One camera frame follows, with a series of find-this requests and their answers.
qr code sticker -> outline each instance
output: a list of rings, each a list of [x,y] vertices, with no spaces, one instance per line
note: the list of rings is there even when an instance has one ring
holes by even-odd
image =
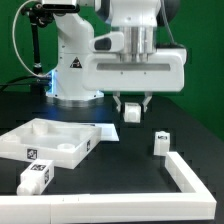
[[[50,179],[49,170],[47,170],[45,172],[45,175],[44,175],[45,184],[47,184],[47,182],[49,181],[49,179]]]
[[[31,168],[31,170],[36,170],[36,171],[43,171],[45,169],[45,165],[38,165],[38,164],[35,164],[33,165],[33,167]]]
[[[90,148],[91,148],[91,144],[90,144],[91,142],[90,142],[90,140],[87,142],[87,152],[90,150]]]
[[[36,149],[27,149],[27,159],[36,160],[37,159],[37,150]]]

white compartment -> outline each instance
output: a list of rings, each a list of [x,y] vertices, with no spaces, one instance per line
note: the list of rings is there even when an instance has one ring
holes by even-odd
[[[100,127],[34,119],[0,137],[0,157],[74,169],[100,139]]]

black table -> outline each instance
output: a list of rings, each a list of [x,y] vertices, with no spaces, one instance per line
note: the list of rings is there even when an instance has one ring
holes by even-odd
[[[122,102],[141,102],[142,96],[123,96]],[[47,104],[45,97],[29,93],[0,94],[0,135],[34,119],[66,122],[114,123],[120,142],[101,142],[74,170],[55,168],[55,178],[44,191],[54,194],[179,192],[153,156],[156,131],[171,134],[177,151],[217,200],[215,221],[151,223],[224,223],[224,143],[170,100],[154,96],[140,124],[125,123],[111,96],[86,108]],[[0,159],[0,195],[15,195],[20,174],[28,163]]]

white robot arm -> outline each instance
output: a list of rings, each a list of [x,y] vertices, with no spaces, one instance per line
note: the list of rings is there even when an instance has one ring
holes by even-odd
[[[42,9],[54,13],[58,27],[58,65],[52,71],[48,99],[65,106],[86,106],[102,99],[99,90],[118,95],[144,92],[148,97],[151,92],[180,91],[187,52],[174,43],[157,47],[162,1],[39,0]],[[79,6],[94,7],[111,25],[111,32],[95,38],[87,21],[69,13]]]

